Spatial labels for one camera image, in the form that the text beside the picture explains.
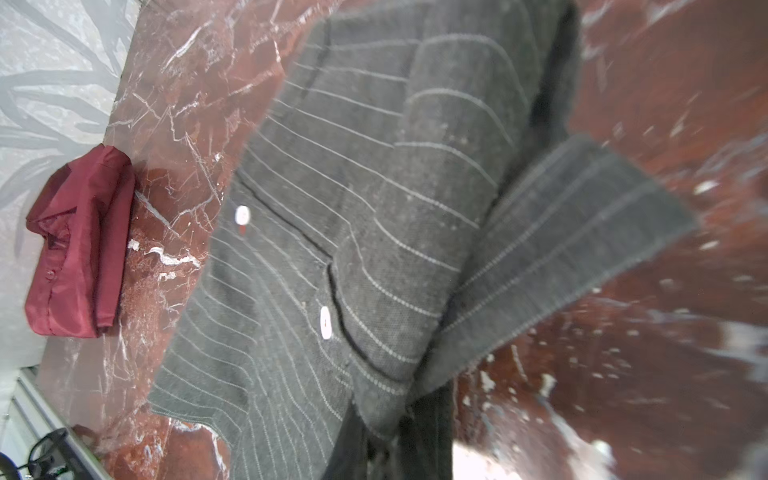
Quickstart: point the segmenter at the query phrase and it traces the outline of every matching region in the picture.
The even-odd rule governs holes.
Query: gray wallpaper
[[[23,311],[42,244],[24,216],[54,170],[103,141],[139,7],[0,0],[0,413],[45,345]]]

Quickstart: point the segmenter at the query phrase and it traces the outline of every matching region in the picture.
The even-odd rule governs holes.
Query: red marble wall
[[[572,128],[654,175],[702,229],[459,376],[456,477],[768,478],[768,3],[579,3]],[[38,377],[115,478],[227,477],[220,439],[144,399],[243,142],[328,9],[141,13],[105,139],[139,176],[119,326],[51,339]]]

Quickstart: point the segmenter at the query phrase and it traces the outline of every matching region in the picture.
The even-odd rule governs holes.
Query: folded red shirt
[[[91,338],[112,326],[134,182],[128,156],[104,145],[48,179],[27,216],[45,238],[25,304],[36,333]]]

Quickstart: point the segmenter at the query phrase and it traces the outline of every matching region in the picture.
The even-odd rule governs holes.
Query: gray pinstripe blazer
[[[219,432],[232,478],[449,478],[441,386],[693,225],[565,134],[577,36],[568,0],[320,22],[234,174],[153,410]]]

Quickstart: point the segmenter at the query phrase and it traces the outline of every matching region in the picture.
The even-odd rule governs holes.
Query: shirt button
[[[331,326],[331,311],[327,306],[320,309],[320,333],[323,334],[323,338],[328,340],[333,334],[333,327]]]
[[[235,210],[235,223],[238,225],[247,225],[250,222],[250,208],[240,205]]]

